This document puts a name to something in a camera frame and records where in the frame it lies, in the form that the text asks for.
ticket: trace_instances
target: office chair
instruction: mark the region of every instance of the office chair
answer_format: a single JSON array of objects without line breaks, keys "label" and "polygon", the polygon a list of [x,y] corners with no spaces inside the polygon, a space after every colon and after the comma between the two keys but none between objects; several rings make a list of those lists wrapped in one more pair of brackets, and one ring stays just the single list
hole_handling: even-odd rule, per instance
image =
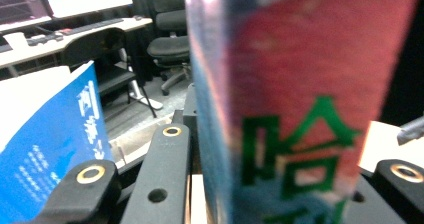
[{"label": "office chair", "polygon": [[161,86],[162,94],[166,96],[171,86],[190,78],[190,48],[186,34],[185,3],[184,0],[152,0],[152,4],[156,12],[156,27],[168,33],[168,36],[154,39],[149,44],[147,53],[161,68],[182,69]]},{"label": "office chair", "polygon": [[[118,52],[121,62],[125,64],[126,69],[114,64],[101,65],[99,68],[95,64],[99,95],[100,97],[104,97],[127,86],[128,104],[130,104],[130,86],[136,92],[138,90],[135,89],[138,88],[138,85],[136,85],[137,76],[131,70],[130,58],[126,55],[124,49],[125,40],[125,32],[119,28],[108,28],[84,35],[73,40],[65,47],[61,53],[62,64],[68,65],[71,70],[74,70],[90,60],[98,60],[101,57]],[[156,117],[146,91],[143,87],[141,89],[153,116]]]}]

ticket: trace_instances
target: desk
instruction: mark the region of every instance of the desk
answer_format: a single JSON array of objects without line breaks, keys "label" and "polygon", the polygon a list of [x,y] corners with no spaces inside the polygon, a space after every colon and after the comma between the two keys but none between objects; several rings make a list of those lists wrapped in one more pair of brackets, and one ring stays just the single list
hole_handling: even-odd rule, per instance
[{"label": "desk", "polygon": [[[13,76],[18,76],[18,73],[15,68],[13,68],[13,65],[61,52],[71,41],[84,35],[111,27],[120,28],[125,32],[129,32],[142,28],[149,23],[152,23],[152,19],[150,18],[142,18],[141,20],[136,20],[134,18],[123,19],[123,22],[114,23],[104,27],[94,28],[89,31],[77,33],[74,35],[63,36],[62,41],[51,40],[45,44],[39,44],[37,46],[29,46],[28,48],[24,49],[11,50],[0,53],[0,68],[9,68],[9,71]],[[136,81],[133,81],[131,83],[131,88],[133,89],[131,97],[142,104],[148,105],[147,99],[141,95]],[[160,102],[157,102],[152,99],[149,99],[149,101],[154,109],[158,110],[163,107],[162,103]]]}]

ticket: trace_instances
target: gray floor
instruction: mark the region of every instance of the gray floor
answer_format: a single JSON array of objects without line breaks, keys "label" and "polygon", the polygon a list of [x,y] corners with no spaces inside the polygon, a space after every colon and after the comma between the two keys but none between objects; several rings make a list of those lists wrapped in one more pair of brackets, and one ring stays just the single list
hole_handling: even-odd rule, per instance
[{"label": "gray floor", "polygon": [[150,143],[156,127],[169,123],[174,111],[184,108],[187,87],[191,81],[184,80],[171,87],[169,96],[162,95],[160,89],[162,83],[163,81],[157,77],[145,85],[145,90],[149,98],[163,104],[161,110],[155,111],[157,118],[153,118],[148,106],[134,100],[128,105],[126,93],[123,93],[114,102],[103,107],[105,116],[109,116],[110,113],[124,108],[118,115],[106,120],[106,129],[112,147],[112,153],[115,162],[118,163],[118,167],[139,156],[140,149],[143,149],[142,152],[147,151],[143,147]]}]

